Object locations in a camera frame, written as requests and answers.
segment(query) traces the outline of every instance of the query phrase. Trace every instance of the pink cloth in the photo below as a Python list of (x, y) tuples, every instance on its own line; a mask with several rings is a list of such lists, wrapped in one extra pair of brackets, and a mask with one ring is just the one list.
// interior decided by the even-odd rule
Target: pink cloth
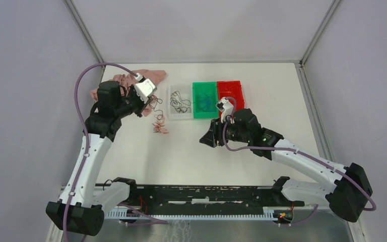
[[(158, 84), (162, 80), (164, 80), (165, 76), (167, 75), (167, 73), (165, 71), (163, 71), (163, 70), (150, 71), (150, 70), (142, 69), (142, 70), (135, 70), (133, 72), (134, 73), (140, 73), (145, 78), (150, 79), (155, 84), (155, 86), (158, 86)], [(117, 82), (120, 83), (120, 85), (124, 86), (126, 89), (129, 86), (138, 83), (138, 81), (130, 74), (128, 74), (128, 75), (125, 75), (125, 74), (124, 75), (115, 75), (109, 81), (117, 81)], [(90, 94), (91, 94), (91, 97), (95, 101), (97, 101), (97, 88), (94, 89), (94, 90), (91, 90)], [(121, 96), (124, 96), (124, 91), (123, 91), (122, 88), (121, 88)], [(147, 116), (151, 112), (152, 112), (152, 108), (150, 106), (147, 106), (145, 108), (145, 110), (143, 110), (142, 114), (143, 114), (143, 116)]]

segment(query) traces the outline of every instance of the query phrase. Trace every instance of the pink towel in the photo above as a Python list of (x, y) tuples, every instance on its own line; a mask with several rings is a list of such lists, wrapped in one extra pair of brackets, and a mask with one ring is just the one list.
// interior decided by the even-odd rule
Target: pink towel
[[(167, 75), (167, 73), (163, 70), (149, 71), (149, 70), (142, 69), (142, 70), (135, 70), (133, 72), (140, 73), (145, 78), (150, 79), (155, 84), (155, 86), (158, 86), (158, 84), (162, 80), (164, 80), (165, 76)], [(138, 83), (138, 81), (130, 74), (128, 74), (127, 76), (125, 74), (124, 75), (115, 75), (115, 76), (113, 76), (113, 79), (110, 79), (109, 81), (117, 81), (122, 86), (124, 86), (126, 89), (129, 86)], [(91, 97), (97, 101), (97, 88), (94, 90), (91, 90), (90, 94), (91, 94)], [(121, 88), (121, 96), (124, 96), (124, 91), (122, 88)], [(151, 112), (152, 112), (152, 108), (150, 106), (147, 106), (145, 108), (145, 110), (143, 110), (142, 114), (143, 114), (143, 116), (148, 116)]]

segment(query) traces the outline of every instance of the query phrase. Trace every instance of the white table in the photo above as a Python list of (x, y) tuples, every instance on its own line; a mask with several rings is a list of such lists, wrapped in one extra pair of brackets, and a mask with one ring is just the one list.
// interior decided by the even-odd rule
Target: white table
[[(262, 127), (272, 129), (299, 147), (318, 154), (300, 83), (293, 63), (245, 64), (130, 64), (131, 70), (165, 70), (167, 77), (156, 95), (164, 100), (158, 107), (167, 113), (169, 85), (205, 81), (240, 80), (245, 107), (251, 108)], [(123, 70), (106, 67), (102, 81)], [(97, 182), (118, 176), (138, 184), (266, 186), (286, 175), (310, 181), (308, 177), (249, 150), (230, 152), (211, 148), (199, 139), (210, 119), (166, 119), (169, 134), (152, 131), (153, 115), (122, 119), (122, 127), (107, 153)], [(231, 147), (244, 144), (229, 142)]]

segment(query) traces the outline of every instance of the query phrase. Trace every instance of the gray floor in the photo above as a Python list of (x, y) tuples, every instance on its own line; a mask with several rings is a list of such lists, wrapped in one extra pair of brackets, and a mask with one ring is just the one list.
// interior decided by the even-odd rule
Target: gray floor
[[(295, 221), (310, 211), (295, 211)], [(72, 236), (79, 241), (80, 237)], [(278, 228), (269, 221), (172, 221), (169, 225), (130, 226), (116, 220), (105, 220), (102, 230), (87, 242), (350, 242), (353, 241), (348, 223), (331, 212), (319, 211), (309, 222), (299, 226)]]

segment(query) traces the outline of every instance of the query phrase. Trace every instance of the white wall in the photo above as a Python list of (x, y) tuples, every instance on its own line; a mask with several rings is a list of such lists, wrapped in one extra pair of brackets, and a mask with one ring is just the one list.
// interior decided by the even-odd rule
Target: white wall
[(337, 161), (362, 165), (374, 190), (367, 241), (387, 241), (387, 1), (343, 1), (306, 73)]
[(332, 0), (74, 0), (106, 61), (301, 59)]
[[(63, 1), (0, 0), (0, 242), (45, 241), (82, 137), (75, 81), (93, 63)], [(98, 78), (81, 84), (83, 111)]]

